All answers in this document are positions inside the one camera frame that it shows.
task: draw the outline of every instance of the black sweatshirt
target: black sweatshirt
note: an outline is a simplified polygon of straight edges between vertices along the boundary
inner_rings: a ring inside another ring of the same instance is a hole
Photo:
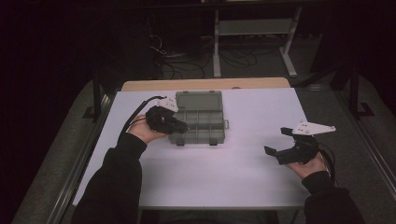
[[[119,144],[108,150],[76,207],[72,223],[137,222],[142,185],[139,159],[146,147],[134,135],[124,134]],[[307,224],[364,223],[348,190],[335,188],[327,172],[309,175],[303,185],[312,194],[305,201]]]

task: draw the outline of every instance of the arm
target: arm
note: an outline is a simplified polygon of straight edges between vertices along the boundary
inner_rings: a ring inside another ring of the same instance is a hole
[[[142,185],[139,159],[147,143],[165,136],[150,130],[144,120],[136,122],[106,153],[76,207],[72,223],[136,223]]]
[[[365,223],[349,191],[334,186],[319,154],[305,165],[291,163],[287,166],[303,180],[303,185],[311,193],[304,207],[307,224]]]

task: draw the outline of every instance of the person's left hand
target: person's left hand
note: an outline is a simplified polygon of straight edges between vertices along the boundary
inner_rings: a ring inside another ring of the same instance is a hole
[[[157,133],[152,131],[146,123],[145,115],[138,115],[134,118],[133,124],[129,128],[128,133],[140,138],[146,144],[157,138],[168,136],[166,133]]]

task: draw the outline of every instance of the floor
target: floor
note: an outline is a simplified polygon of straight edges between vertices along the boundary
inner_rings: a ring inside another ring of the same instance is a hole
[[[211,41],[210,38],[203,38],[203,46],[210,46]],[[288,76],[277,49],[283,41],[282,36],[224,39],[220,46],[222,77],[286,77],[290,84],[309,78],[309,68],[320,38],[297,37],[293,42],[290,57],[298,74],[295,78]],[[167,57],[163,64],[162,78],[212,78],[211,53],[205,53],[206,48],[203,49],[204,56],[197,59],[176,53]],[[317,139],[334,151],[337,182],[341,187],[350,190],[367,223],[396,223],[396,197],[391,185],[394,181],[392,174],[396,174],[396,140],[393,138],[396,120],[381,103],[375,88],[361,78],[360,101],[368,103],[375,116],[361,118],[357,122],[347,112],[348,89],[330,90],[331,79],[332,76],[327,76],[308,88],[296,89],[304,112],[311,122],[337,127],[337,132],[318,135]],[[69,173],[70,170],[77,169],[75,161],[80,156],[81,149],[87,146],[87,139],[92,139],[90,133],[97,129],[98,123],[100,126],[100,122],[103,122],[99,120],[93,123],[92,119],[82,118],[87,107],[92,104],[90,82],[71,107],[49,155],[16,215],[15,223],[26,223],[27,220],[29,223],[44,223],[48,220],[70,222],[73,207],[67,206],[67,202],[72,194],[67,194],[66,185],[73,176]],[[363,136],[366,135],[371,140],[364,139]],[[378,165],[378,160],[382,160],[382,166]],[[278,211],[281,224],[290,223],[293,215],[294,211]],[[303,212],[298,214],[295,223],[304,223]]]

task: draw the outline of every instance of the background desk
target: background desk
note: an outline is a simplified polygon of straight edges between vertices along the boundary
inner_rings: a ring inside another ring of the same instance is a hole
[[[265,78],[249,80],[257,83]],[[242,81],[226,79],[222,83],[234,87],[243,84]],[[174,88],[186,90],[182,85]],[[292,139],[282,135],[280,128],[293,127],[305,119],[294,89],[216,90],[222,92],[224,118],[230,121],[224,144],[177,147],[167,138],[151,142],[140,159],[143,168],[140,206],[151,209],[303,206],[308,192],[300,178],[285,166],[278,165],[263,150],[264,145],[280,149],[293,146]],[[175,94],[175,90],[121,91],[117,94],[74,204],[102,165],[107,150],[116,145],[123,123],[134,110],[151,96]],[[152,105],[148,104],[142,113]]]

